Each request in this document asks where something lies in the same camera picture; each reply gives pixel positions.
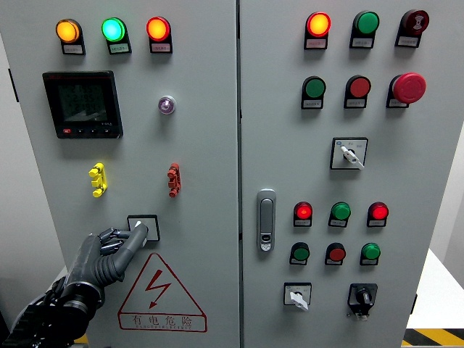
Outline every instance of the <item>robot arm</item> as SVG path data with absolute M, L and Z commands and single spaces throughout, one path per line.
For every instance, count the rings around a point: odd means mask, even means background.
M 2 346 L 70 346 L 86 332 L 96 310 L 104 304 L 104 287 L 123 281 L 134 254 L 145 245 L 147 233 L 148 228 L 138 223 L 133 231 L 109 228 L 98 236 L 88 236 L 67 276 L 26 308 Z

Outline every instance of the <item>warning sign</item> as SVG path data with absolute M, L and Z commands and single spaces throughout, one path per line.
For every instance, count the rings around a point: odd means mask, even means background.
M 123 330 L 206 332 L 206 315 L 157 253 L 150 254 L 117 313 Z

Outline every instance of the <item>red terminal connector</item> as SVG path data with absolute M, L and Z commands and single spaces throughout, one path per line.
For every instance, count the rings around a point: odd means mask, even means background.
M 169 197 L 174 198 L 181 190 L 181 172 L 177 163 L 173 163 L 170 166 L 169 170 L 167 171 L 167 177 L 169 178 L 167 187 L 171 189 L 169 192 Z

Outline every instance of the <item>push button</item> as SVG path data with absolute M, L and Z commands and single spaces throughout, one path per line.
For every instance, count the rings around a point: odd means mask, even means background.
M 340 266 L 343 264 L 343 259 L 347 256 L 347 252 L 341 243 L 332 243 L 327 246 L 326 250 L 326 265 Z

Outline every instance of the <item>red push button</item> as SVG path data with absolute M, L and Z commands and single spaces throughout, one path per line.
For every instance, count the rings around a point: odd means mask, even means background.
M 412 9 L 403 15 L 401 25 L 405 31 L 413 36 L 419 36 L 428 27 L 428 13 L 421 9 Z
M 349 92 L 356 98 L 363 98 L 370 91 L 370 82 L 365 77 L 355 78 L 349 86 Z
M 393 83 L 393 95 L 396 100 L 405 104 L 415 103 L 426 92 L 426 79 L 416 72 L 407 72 L 399 76 Z
M 369 214 L 375 220 L 385 220 L 389 216 L 389 208 L 382 202 L 376 202 L 369 207 Z
M 343 259 L 347 256 L 347 252 L 341 243 L 332 243 L 327 246 L 326 250 L 326 265 L 340 266 L 343 264 Z
M 332 261 L 338 262 L 342 261 L 347 256 L 347 253 L 343 249 L 334 249 L 328 256 Z

